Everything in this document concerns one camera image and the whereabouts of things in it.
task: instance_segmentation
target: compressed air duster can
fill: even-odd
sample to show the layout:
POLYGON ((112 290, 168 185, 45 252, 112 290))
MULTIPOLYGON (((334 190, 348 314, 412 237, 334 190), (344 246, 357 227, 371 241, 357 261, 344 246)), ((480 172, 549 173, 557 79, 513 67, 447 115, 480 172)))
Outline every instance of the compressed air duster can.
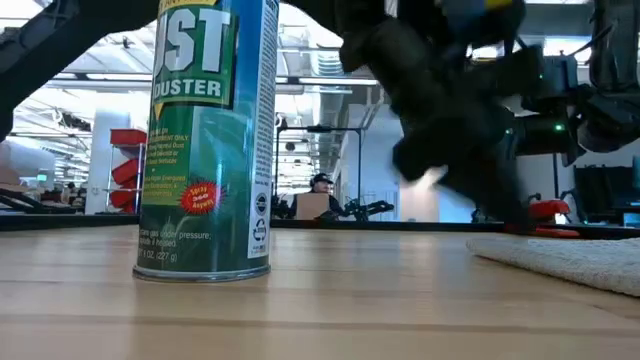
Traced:
POLYGON ((269 272, 277 0, 161 0, 138 277, 269 272))

